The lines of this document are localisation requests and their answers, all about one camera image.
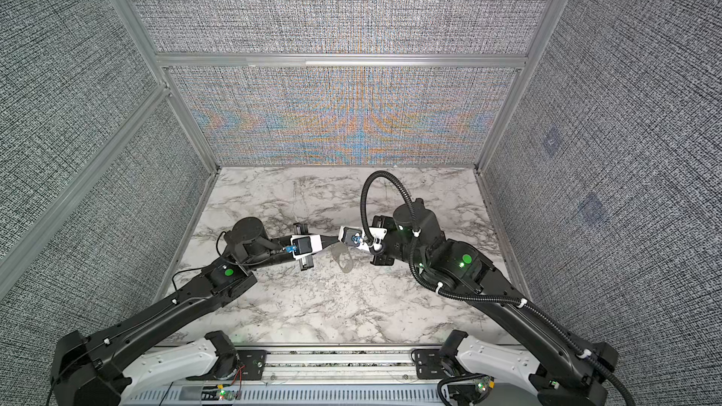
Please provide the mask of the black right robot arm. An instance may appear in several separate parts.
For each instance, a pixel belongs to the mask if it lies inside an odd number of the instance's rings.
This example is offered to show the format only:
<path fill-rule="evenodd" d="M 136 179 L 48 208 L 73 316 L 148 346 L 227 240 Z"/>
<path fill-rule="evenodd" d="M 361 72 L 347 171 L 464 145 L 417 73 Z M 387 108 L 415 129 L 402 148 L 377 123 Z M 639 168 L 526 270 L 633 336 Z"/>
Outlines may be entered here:
<path fill-rule="evenodd" d="M 445 236 L 422 199 L 402 204 L 391 216 L 368 218 L 360 204 L 362 232 L 373 264 L 403 261 L 428 291 L 468 304 L 507 331 L 522 350 L 503 350 L 454 331 L 442 347 L 448 383 L 488 377 L 516 385 L 543 405 L 604 405 L 612 385 L 628 405 L 635 400 L 614 371 L 618 352 L 591 343 L 557 323 L 468 242 Z"/>

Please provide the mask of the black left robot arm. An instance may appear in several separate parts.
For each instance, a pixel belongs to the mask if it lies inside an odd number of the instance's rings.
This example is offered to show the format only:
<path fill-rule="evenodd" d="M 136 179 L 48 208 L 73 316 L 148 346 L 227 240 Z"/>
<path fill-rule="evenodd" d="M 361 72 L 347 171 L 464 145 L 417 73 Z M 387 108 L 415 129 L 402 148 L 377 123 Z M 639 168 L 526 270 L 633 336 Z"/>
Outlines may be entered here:
<path fill-rule="evenodd" d="M 243 218 L 221 233 L 226 247 L 218 258 L 167 297 L 92 335 L 73 331 L 64 336 L 56 344 L 48 400 L 120 404 L 139 387 L 141 377 L 133 370 L 148 350 L 246 293 L 257 282 L 257 268 L 298 261 L 308 269 L 313 255 L 338 242 L 338 236 L 309 233 L 305 224 L 294 229 L 293 235 L 272 239 L 261 220 Z"/>

